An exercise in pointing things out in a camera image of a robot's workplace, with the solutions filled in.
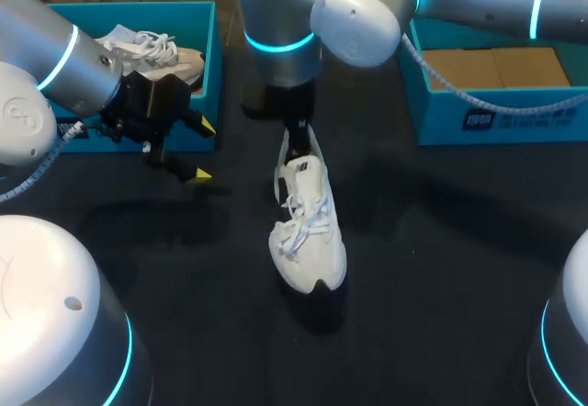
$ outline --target shoelace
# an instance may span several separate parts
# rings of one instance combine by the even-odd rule
[[[156,34],[151,31],[140,31],[137,33],[137,41],[141,44],[140,52],[133,55],[135,60],[152,59],[157,64],[175,62],[177,59],[177,46],[172,41],[174,36],[167,34]]]
[[[278,247],[279,252],[288,257],[294,253],[306,242],[309,236],[313,234],[325,234],[331,231],[330,219],[318,220],[322,214],[329,215],[327,206],[327,197],[323,197],[316,206],[316,210],[302,220],[306,215],[306,210],[302,200],[297,195],[290,195],[282,207],[288,208],[292,218],[281,225],[282,229],[291,229],[291,234]]]

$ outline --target gray robot arm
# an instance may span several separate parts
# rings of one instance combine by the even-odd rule
[[[588,43],[588,0],[238,0],[247,41],[269,85],[316,76],[320,41],[355,66],[394,53],[414,17]]]
[[[120,61],[37,0],[0,0],[0,164],[45,156],[55,117],[45,98],[80,118],[117,93]]]
[[[145,161],[183,182],[203,172],[164,155],[164,138],[181,120],[204,137],[214,130],[190,109],[190,87],[169,74],[151,81],[123,75],[119,57],[38,0],[0,0],[0,164],[45,156],[56,123],[47,100],[79,118],[99,114],[102,134],[147,142]]]

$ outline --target black table surface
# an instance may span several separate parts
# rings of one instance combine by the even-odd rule
[[[157,405],[526,406],[526,350],[588,227],[588,145],[419,148],[395,62],[325,60],[314,128],[348,255],[336,328],[285,296],[269,255],[283,129],[240,111],[244,51],[226,52],[219,149],[192,157],[207,185],[138,155],[64,155],[2,212],[84,243],[150,350]]]

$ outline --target shoe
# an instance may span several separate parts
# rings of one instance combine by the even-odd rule
[[[335,291],[347,270],[327,168],[310,127],[309,133],[312,154],[287,164],[288,131],[284,135],[274,184],[284,215],[269,235],[277,270],[292,288],[304,294],[321,287],[321,282]]]
[[[117,25],[107,36],[96,41],[121,58],[124,75],[137,71],[156,81],[173,73],[193,85],[204,73],[204,54],[178,48],[173,39],[167,34],[135,32]]]

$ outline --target cable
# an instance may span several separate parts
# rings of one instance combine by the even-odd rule
[[[439,81],[444,87],[446,87],[449,91],[453,94],[461,98],[462,100],[467,101],[474,107],[480,109],[490,110],[492,112],[496,112],[499,114],[507,114],[507,115],[535,115],[535,114],[543,114],[546,112],[555,112],[556,110],[562,109],[569,109],[572,107],[576,107],[579,104],[583,103],[584,101],[588,100],[588,95],[581,94],[579,96],[573,96],[572,98],[568,98],[567,100],[560,101],[559,103],[554,103],[552,105],[546,106],[537,106],[537,107],[504,107],[504,106],[497,106],[493,105],[492,103],[488,103],[486,101],[480,100],[475,96],[471,96],[464,91],[457,89],[453,86],[443,75],[438,73],[433,67],[419,54],[419,51],[411,43],[411,40],[408,38],[406,34],[402,35],[402,43],[406,47],[407,51],[411,54],[411,56],[419,63],[423,69],[425,69],[432,77],[434,77],[437,81]]]
[[[20,184],[19,186],[16,186],[15,188],[13,188],[12,190],[10,190],[6,193],[3,193],[2,195],[0,195],[0,202],[5,202],[5,201],[8,201],[9,199],[12,199],[13,197],[17,197],[21,193],[26,192],[27,189],[29,189],[37,181],[39,181],[39,179],[51,167],[51,165],[53,164],[53,162],[55,161],[57,156],[61,153],[61,151],[63,150],[65,145],[68,142],[70,142],[73,138],[75,138],[76,135],[79,135],[80,133],[83,132],[82,126],[84,126],[84,123],[82,123],[82,121],[78,121],[67,132],[65,132],[62,140],[59,141],[55,145],[55,147],[53,147],[53,149],[51,149],[51,151],[47,154],[47,156],[45,157],[43,162],[40,164],[40,166],[37,168],[37,170],[35,170],[35,172],[33,172],[33,174],[31,176],[29,176],[22,184]]]

